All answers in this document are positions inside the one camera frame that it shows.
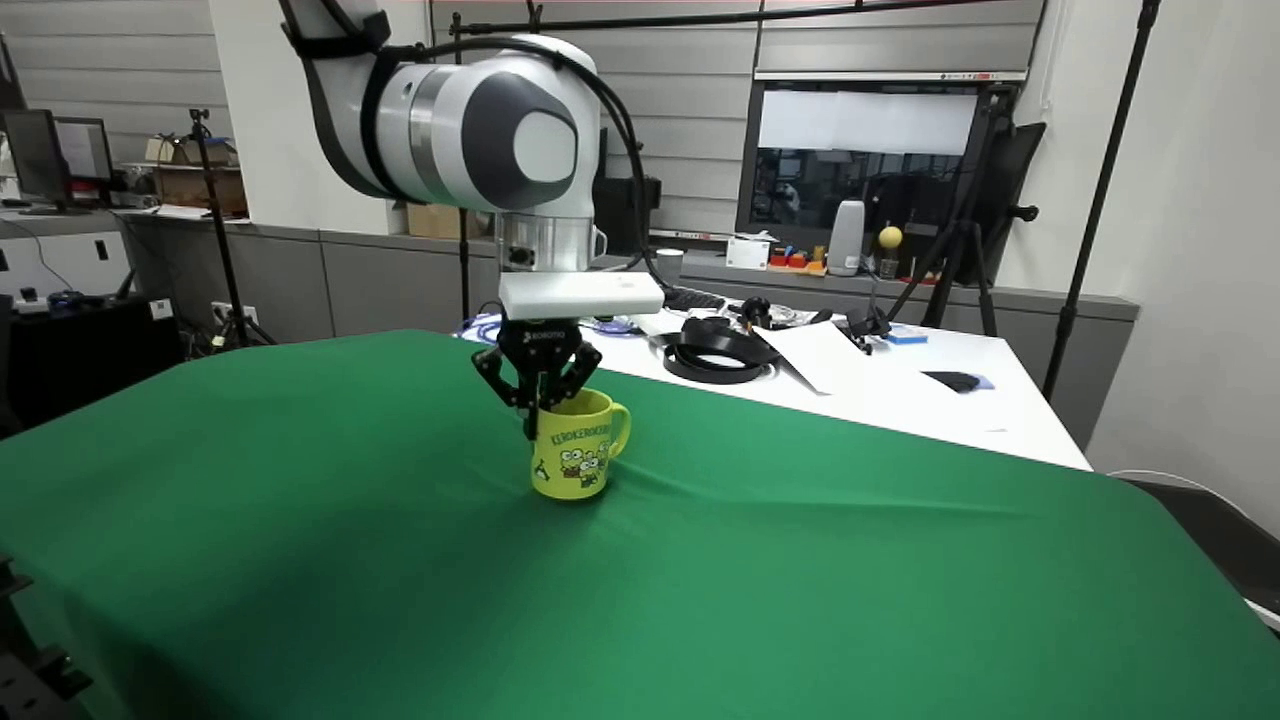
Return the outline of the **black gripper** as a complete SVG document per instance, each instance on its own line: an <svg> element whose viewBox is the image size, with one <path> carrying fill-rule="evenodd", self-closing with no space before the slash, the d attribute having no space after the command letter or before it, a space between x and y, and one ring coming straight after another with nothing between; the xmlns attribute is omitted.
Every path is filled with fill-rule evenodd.
<svg viewBox="0 0 1280 720"><path fill-rule="evenodd" d="M580 337L577 319L502 319L492 350L472 355L480 380L498 403L522 409L522 441L537 441L539 409L570 402L601 352Z"/></svg>

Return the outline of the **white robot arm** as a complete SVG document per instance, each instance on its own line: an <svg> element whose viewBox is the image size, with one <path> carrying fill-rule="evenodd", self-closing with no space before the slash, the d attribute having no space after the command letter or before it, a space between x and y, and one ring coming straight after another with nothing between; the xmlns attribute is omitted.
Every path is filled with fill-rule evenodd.
<svg viewBox="0 0 1280 720"><path fill-rule="evenodd" d="M489 38L489 56L394 43L376 0L275 0L328 168L365 198L495 222L498 337L472 355L537 438L601 368L582 307L537 286L589 274L603 97L596 62L559 38Z"/></svg>

